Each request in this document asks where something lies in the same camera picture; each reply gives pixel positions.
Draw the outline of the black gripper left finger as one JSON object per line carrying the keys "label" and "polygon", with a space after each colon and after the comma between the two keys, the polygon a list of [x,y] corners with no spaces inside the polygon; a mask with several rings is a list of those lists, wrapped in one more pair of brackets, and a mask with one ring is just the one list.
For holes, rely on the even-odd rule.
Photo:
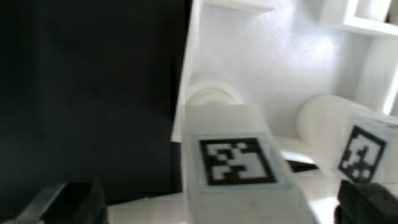
{"label": "black gripper left finger", "polygon": [[99,183],[65,182],[44,187],[12,224],[108,224]]}

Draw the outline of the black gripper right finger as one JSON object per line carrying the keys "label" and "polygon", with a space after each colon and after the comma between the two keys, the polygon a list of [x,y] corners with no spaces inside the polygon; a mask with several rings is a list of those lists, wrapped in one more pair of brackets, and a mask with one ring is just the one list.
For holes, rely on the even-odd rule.
{"label": "black gripper right finger", "polygon": [[398,198],[378,183],[340,182],[333,224],[398,224]]}

